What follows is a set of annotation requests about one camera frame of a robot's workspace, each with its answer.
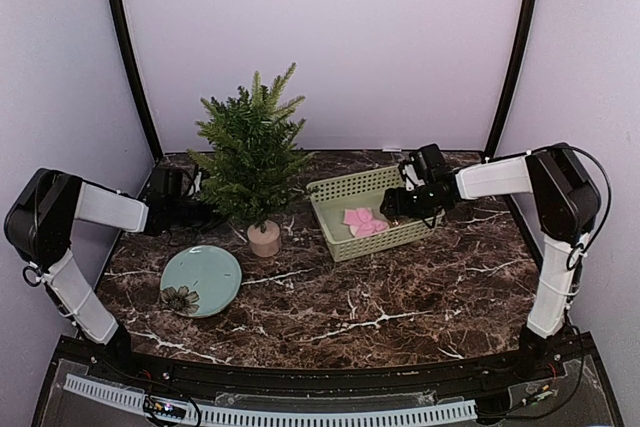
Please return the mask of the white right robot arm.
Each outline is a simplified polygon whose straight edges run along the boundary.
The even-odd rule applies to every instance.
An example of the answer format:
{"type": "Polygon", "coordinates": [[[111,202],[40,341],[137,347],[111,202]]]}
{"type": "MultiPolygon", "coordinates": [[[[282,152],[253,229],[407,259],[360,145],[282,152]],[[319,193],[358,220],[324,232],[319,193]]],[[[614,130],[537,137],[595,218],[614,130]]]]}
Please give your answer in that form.
{"type": "Polygon", "coordinates": [[[557,143],[519,154],[450,167],[439,147],[412,152],[399,166],[403,186],[386,190],[380,212],[389,220],[417,219],[427,227],[462,201],[530,194],[544,240],[536,297],[519,336],[510,371],[534,379],[549,363],[546,349],[562,331],[579,291],[582,260],[609,215],[610,194],[600,194],[581,163],[585,151],[557,143]]]}

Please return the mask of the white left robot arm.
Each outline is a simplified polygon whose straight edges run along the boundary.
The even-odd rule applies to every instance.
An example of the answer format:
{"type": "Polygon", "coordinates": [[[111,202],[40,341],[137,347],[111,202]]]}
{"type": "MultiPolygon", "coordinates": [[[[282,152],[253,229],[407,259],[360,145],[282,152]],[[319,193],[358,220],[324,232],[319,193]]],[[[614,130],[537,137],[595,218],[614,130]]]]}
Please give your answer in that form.
{"type": "Polygon", "coordinates": [[[75,225],[158,236],[175,227],[201,227],[212,217],[204,202],[158,190],[156,184],[137,199],[71,173],[40,168],[7,213],[4,234],[27,263],[23,279],[33,287],[44,285],[86,338],[109,346],[101,358],[103,368],[120,383],[131,383],[141,374],[140,359],[117,344],[127,341],[126,329],[99,300],[77,262],[75,225]]]}

